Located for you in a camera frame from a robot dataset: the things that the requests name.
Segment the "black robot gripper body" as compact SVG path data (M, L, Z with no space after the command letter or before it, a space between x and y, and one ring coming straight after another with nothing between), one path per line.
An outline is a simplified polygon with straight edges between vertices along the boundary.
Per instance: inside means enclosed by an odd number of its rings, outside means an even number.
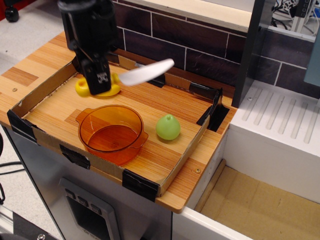
M107 54L118 37L111 0L59 0L67 47L76 55L80 73L110 73Z

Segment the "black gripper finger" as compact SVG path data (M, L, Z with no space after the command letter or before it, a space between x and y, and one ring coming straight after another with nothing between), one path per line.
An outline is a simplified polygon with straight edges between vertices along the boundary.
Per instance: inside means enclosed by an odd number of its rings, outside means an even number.
M82 53L80 55L80 72L92 95L98 95L111 89L111 74L106 54L94 54L92 58L89 58Z

